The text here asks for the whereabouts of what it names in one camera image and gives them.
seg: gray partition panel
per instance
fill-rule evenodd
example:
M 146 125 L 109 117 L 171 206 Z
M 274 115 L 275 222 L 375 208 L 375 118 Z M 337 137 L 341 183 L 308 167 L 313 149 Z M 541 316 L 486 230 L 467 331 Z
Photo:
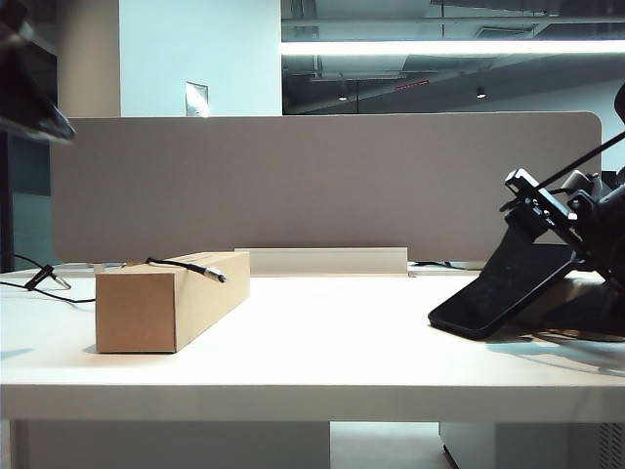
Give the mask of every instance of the gray partition panel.
M 511 198 L 600 143 L 587 112 L 73 119 L 54 145 L 57 255 L 407 246 L 485 260 Z M 586 169 L 599 170 L 599 161 Z

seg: ceiling light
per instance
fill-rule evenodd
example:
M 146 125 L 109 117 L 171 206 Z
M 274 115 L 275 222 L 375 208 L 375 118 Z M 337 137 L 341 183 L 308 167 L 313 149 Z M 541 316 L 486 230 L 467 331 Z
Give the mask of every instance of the ceiling light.
M 625 40 L 283 42 L 283 56 L 497 56 L 625 54 Z

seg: black smartphone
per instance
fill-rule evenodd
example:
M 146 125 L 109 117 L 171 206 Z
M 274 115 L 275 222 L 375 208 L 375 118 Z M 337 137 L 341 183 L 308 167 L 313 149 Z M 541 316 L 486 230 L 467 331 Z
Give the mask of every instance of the black smartphone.
M 430 324 L 485 339 L 577 263 L 562 244 L 531 244 L 509 232 L 478 278 L 430 312 Z

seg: cardboard box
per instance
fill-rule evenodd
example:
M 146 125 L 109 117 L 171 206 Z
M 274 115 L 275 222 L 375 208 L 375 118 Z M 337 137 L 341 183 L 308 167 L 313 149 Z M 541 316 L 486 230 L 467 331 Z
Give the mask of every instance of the cardboard box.
M 250 294 L 248 253 L 201 252 L 171 260 L 215 267 L 228 281 L 148 264 L 96 275 L 98 352 L 178 352 Z

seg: desk surface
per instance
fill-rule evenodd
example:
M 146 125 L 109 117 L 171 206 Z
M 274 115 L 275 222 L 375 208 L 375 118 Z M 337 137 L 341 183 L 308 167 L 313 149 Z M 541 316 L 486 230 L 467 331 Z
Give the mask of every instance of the desk surface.
M 15 419 L 625 421 L 625 344 L 465 340 L 427 313 L 473 277 L 253 278 L 175 355 L 99 355 L 94 306 L 1 287 Z M 71 295 L 93 295 L 73 278 Z

